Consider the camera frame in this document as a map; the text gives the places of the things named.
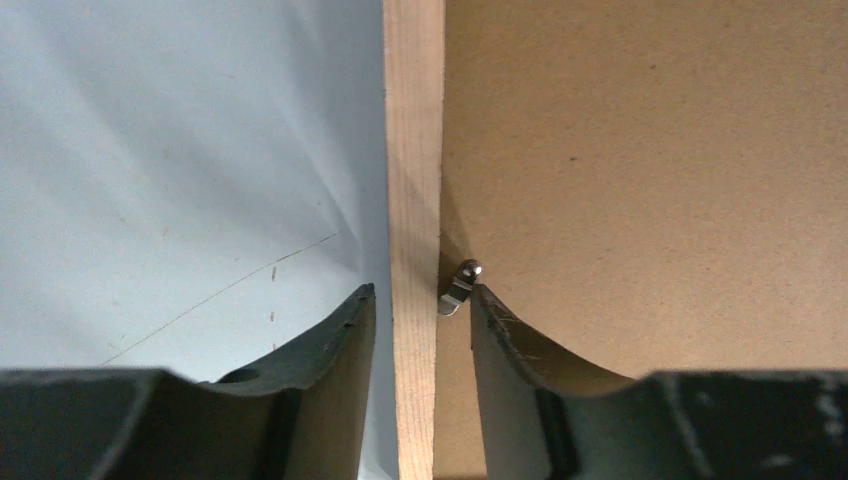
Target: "scuff mark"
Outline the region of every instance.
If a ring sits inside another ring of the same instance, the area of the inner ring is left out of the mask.
[[[715,401],[713,401],[713,397],[710,396],[707,392],[698,392],[697,395],[698,403],[705,407],[714,407]]]
[[[836,404],[833,395],[823,393],[816,399],[816,408],[825,417],[824,431],[831,441],[842,444],[845,425],[842,423],[842,410]]]
[[[686,415],[686,410],[683,408],[683,400],[681,399],[680,385],[677,378],[671,375],[659,375],[657,381],[663,386],[662,392],[665,395],[669,407],[671,407],[671,417],[683,435],[683,442],[692,455],[695,468],[701,476],[712,478],[714,476],[712,466],[710,466],[710,462],[707,460],[704,451],[701,450],[701,446],[698,444],[698,434],[690,422],[689,417]]]
[[[334,233],[334,234],[332,234],[332,235],[330,235],[330,236],[324,237],[324,238],[322,238],[321,240],[318,240],[317,242],[313,243],[312,245],[309,245],[309,246],[303,247],[303,248],[301,248],[300,250],[297,250],[297,251],[295,251],[295,252],[289,253],[288,255],[283,255],[282,257],[280,257],[280,258],[278,258],[278,259],[276,259],[276,260],[274,260],[274,261],[272,261],[272,262],[268,262],[268,263],[266,263],[265,265],[262,265],[261,267],[257,268],[256,270],[254,270],[254,271],[252,271],[252,272],[248,273],[247,275],[245,275],[245,276],[243,276],[243,277],[239,278],[239,279],[238,279],[238,280],[236,280],[235,282],[233,282],[233,283],[231,283],[231,284],[227,285],[226,287],[222,288],[221,290],[218,290],[217,292],[213,293],[212,295],[210,295],[210,296],[206,297],[206,299],[204,299],[204,300],[202,300],[202,301],[198,302],[197,304],[193,305],[192,307],[190,307],[190,308],[189,308],[188,310],[186,310],[185,312],[183,312],[183,313],[181,313],[181,314],[177,315],[176,317],[172,318],[171,320],[169,320],[168,322],[166,322],[166,323],[165,323],[164,325],[162,325],[161,327],[157,328],[156,330],[153,330],[152,332],[150,332],[149,334],[147,334],[147,336],[143,337],[141,340],[139,340],[139,341],[135,342],[134,344],[130,345],[129,347],[125,348],[123,351],[119,352],[117,355],[114,355],[112,358],[110,358],[110,359],[106,360],[105,362],[101,363],[100,365],[101,365],[101,366],[102,366],[102,365],[106,365],[106,364],[108,364],[109,362],[111,362],[111,361],[115,360],[116,358],[120,357],[121,355],[123,355],[123,354],[125,354],[125,353],[129,352],[129,351],[130,351],[130,350],[132,350],[133,348],[135,348],[135,347],[137,347],[137,346],[141,345],[142,343],[144,343],[145,341],[149,340],[150,338],[152,338],[152,337],[153,337],[154,335],[156,335],[157,333],[159,333],[159,332],[161,332],[162,330],[165,330],[166,328],[168,328],[168,327],[170,327],[171,325],[173,325],[173,324],[174,324],[174,322],[176,322],[177,320],[179,320],[179,319],[181,319],[181,318],[185,317],[186,315],[188,315],[189,313],[193,312],[196,308],[198,308],[198,307],[202,306],[204,303],[208,302],[209,300],[212,300],[213,298],[217,297],[218,295],[221,295],[222,293],[224,293],[224,292],[226,292],[227,290],[229,290],[229,289],[231,289],[231,288],[235,287],[236,285],[238,285],[239,283],[241,283],[241,282],[243,282],[243,281],[247,280],[248,278],[250,278],[250,277],[252,277],[252,276],[256,275],[257,273],[261,272],[262,270],[265,270],[266,268],[270,267],[271,265],[274,265],[275,263],[280,263],[280,262],[282,262],[283,260],[289,259],[289,258],[291,258],[291,257],[293,257],[293,256],[295,256],[295,255],[298,255],[298,254],[300,254],[300,253],[303,253],[303,252],[305,252],[305,251],[307,251],[307,250],[309,250],[309,249],[311,249],[311,248],[313,248],[313,247],[317,247],[318,245],[321,245],[322,243],[324,243],[324,242],[326,242],[327,240],[329,240],[329,239],[331,239],[331,238],[335,237],[336,235],[338,235],[338,232],[336,232],[336,233]]]
[[[771,470],[772,468],[785,467],[791,465],[795,459],[785,453],[772,455],[760,463],[761,470]]]

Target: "curved black edge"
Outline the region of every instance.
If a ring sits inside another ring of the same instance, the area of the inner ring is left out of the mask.
[[[355,479],[375,320],[363,285],[216,384],[162,370],[0,372],[0,477]]]
[[[490,480],[848,478],[844,371],[632,381],[556,345],[485,285],[471,312]]]
[[[305,389],[315,383],[333,362],[352,328],[373,318],[363,318],[373,309],[374,285],[361,285],[324,320],[273,352],[224,375],[215,384],[205,384],[231,394],[254,395],[283,388]]]

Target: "scratch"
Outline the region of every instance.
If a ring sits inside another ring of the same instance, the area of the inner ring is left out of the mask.
[[[662,390],[665,395],[666,402],[668,402],[671,407],[672,420],[677,424],[680,433],[683,434],[684,444],[689,447],[693,463],[695,464],[695,469],[699,474],[701,474],[701,476],[713,478],[714,474],[712,465],[710,465],[704,451],[701,450],[701,446],[698,443],[698,436],[695,433],[695,427],[692,426],[689,416],[683,409],[679,380],[671,375],[661,375],[658,376],[657,379],[662,384]]]
[[[331,239],[331,238],[335,237],[336,235],[338,235],[338,233],[334,233],[334,234],[330,235],[329,237],[324,237],[324,238],[322,238],[321,240],[318,240],[317,242],[313,243],[312,245],[309,245],[309,246],[307,246],[307,247],[303,247],[303,248],[301,248],[300,250],[297,250],[297,251],[295,251],[295,252],[292,252],[292,253],[290,253],[290,254],[288,254],[288,255],[283,255],[282,257],[280,257],[280,258],[278,258],[278,259],[274,260],[273,262],[268,262],[268,263],[266,263],[265,265],[262,265],[261,267],[257,268],[256,270],[254,270],[254,271],[252,271],[252,272],[248,273],[247,275],[245,275],[245,276],[243,276],[243,277],[239,278],[239,279],[238,279],[238,280],[236,280],[235,282],[233,282],[233,283],[231,283],[231,284],[227,285],[226,287],[222,288],[221,290],[218,290],[217,292],[213,293],[212,295],[210,295],[209,297],[207,297],[205,300],[203,300],[203,301],[201,301],[201,302],[199,302],[199,303],[195,304],[193,307],[189,308],[189,309],[188,309],[188,310],[186,310],[185,312],[183,312],[183,313],[181,313],[181,314],[177,315],[176,317],[172,318],[171,320],[169,320],[167,323],[165,323],[165,324],[164,324],[164,325],[162,325],[161,327],[159,327],[159,328],[157,328],[156,330],[153,330],[152,332],[150,332],[149,334],[147,334],[147,336],[146,336],[146,337],[144,337],[144,338],[142,338],[141,340],[139,340],[139,341],[137,341],[137,342],[133,343],[132,345],[130,345],[129,347],[125,348],[125,349],[124,349],[124,350],[122,350],[120,353],[118,353],[117,355],[113,356],[112,358],[110,358],[110,359],[106,360],[105,362],[101,363],[100,365],[101,365],[101,366],[106,365],[106,364],[108,364],[109,362],[111,362],[112,360],[115,360],[116,358],[120,357],[121,355],[123,355],[123,354],[125,354],[125,353],[129,352],[129,351],[130,351],[130,350],[132,350],[133,348],[135,348],[135,347],[137,347],[137,346],[141,345],[142,343],[144,343],[145,341],[149,340],[150,338],[152,338],[152,337],[153,337],[154,335],[156,335],[157,333],[159,333],[159,332],[161,332],[162,330],[165,330],[166,328],[168,328],[168,327],[170,327],[171,325],[173,325],[173,324],[174,324],[174,322],[176,322],[177,320],[179,320],[179,319],[181,319],[181,318],[185,317],[186,315],[188,315],[189,313],[193,312],[196,308],[200,307],[200,306],[201,306],[201,305],[203,305],[204,303],[208,302],[209,300],[212,300],[213,298],[217,297],[218,295],[220,295],[220,294],[222,294],[222,293],[226,292],[227,290],[229,290],[229,289],[231,289],[231,288],[235,287],[235,286],[236,286],[236,285],[238,285],[239,283],[241,283],[241,282],[243,282],[243,281],[247,280],[248,278],[250,278],[250,277],[252,277],[252,276],[256,275],[257,273],[261,272],[262,270],[265,270],[266,268],[270,267],[271,265],[273,265],[273,264],[275,264],[275,263],[277,263],[277,262],[282,262],[283,260],[289,259],[289,258],[291,258],[291,257],[293,257],[293,256],[295,256],[295,255],[297,255],[297,254],[299,254],[299,253],[303,253],[303,252],[305,252],[305,251],[309,250],[309,249],[310,249],[310,248],[312,248],[312,247],[317,247],[318,245],[321,245],[322,243],[324,243],[324,242],[326,242],[327,240],[329,240],[329,239]]]

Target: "hole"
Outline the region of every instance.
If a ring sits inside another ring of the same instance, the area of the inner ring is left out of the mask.
[[[259,378],[259,372],[253,368],[240,368],[224,375],[218,383],[241,383]]]

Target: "wooden board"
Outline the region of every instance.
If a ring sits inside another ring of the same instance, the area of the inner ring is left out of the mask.
[[[848,367],[844,2],[453,0],[446,35],[445,257],[620,373]],[[474,478],[445,320],[435,473]]]
[[[444,2],[384,0],[389,243],[401,480],[433,478]]]

